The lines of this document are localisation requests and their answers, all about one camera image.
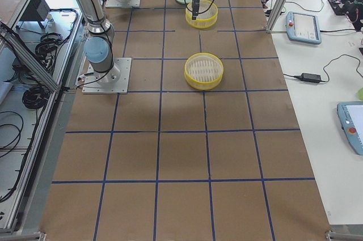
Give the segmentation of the yellow steamer basket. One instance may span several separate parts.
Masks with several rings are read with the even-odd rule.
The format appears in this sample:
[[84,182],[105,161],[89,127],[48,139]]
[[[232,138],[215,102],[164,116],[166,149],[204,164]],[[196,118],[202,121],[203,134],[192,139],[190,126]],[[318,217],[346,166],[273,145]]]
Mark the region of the yellow steamer basket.
[[218,18],[218,7],[209,0],[200,0],[199,15],[195,20],[192,19],[192,3],[185,8],[186,22],[198,29],[207,29],[215,25]]
[[184,78],[194,89],[206,91],[216,88],[223,77],[223,63],[210,53],[196,53],[184,65]]

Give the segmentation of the black electronics board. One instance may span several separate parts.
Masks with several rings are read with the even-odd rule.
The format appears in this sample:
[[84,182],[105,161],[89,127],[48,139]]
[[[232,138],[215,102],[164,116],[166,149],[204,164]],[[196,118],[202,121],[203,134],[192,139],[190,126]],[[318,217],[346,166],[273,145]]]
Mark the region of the black electronics board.
[[330,4],[332,11],[337,16],[344,16],[348,13],[347,5],[348,1],[342,1],[342,0],[328,0],[328,3]]

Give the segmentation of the black power adapter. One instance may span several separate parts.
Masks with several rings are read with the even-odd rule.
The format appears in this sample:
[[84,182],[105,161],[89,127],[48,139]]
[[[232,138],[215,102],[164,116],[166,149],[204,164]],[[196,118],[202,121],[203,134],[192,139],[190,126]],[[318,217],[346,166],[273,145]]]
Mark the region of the black power adapter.
[[322,82],[321,76],[319,74],[311,74],[311,73],[302,73],[300,76],[300,80],[304,81],[304,82],[310,82],[310,83]]

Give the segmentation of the upper teach pendant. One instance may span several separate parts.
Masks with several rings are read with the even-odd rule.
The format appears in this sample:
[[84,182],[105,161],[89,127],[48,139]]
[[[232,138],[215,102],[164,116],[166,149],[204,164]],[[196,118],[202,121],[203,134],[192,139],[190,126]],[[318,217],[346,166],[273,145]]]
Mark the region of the upper teach pendant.
[[322,38],[316,15],[289,11],[285,20],[289,40],[313,45],[321,44]]

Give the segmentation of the grey control box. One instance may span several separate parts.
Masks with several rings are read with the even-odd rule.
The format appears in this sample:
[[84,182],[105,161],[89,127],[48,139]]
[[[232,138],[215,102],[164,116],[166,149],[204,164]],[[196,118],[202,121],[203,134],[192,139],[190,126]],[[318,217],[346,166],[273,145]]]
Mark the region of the grey control box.
[[45,0],[30,0],[23,15],[20,18],[21,22],[37,22],[40,28],[44,29],[42,24],[48,16],[50,8]]

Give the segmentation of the teach pendant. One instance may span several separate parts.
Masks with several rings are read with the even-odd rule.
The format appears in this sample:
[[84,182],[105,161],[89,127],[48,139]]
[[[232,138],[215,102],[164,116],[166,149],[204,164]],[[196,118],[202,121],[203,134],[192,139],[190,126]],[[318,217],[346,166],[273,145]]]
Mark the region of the teach pendant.
[[313,45],[321,44],[322,38],[316,15],[289,11],[285,20],[289,40]]
[[337,115],[352,149],[362,155],[362,102],[339,103]]

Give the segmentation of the lower teach pendant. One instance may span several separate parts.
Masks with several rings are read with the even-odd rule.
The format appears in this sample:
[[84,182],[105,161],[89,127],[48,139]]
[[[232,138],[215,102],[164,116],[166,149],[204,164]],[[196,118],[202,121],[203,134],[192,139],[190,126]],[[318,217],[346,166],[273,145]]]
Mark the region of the lower teach pendant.
[[337,115],[352,149],[362,155],[362,102],[339,103]]

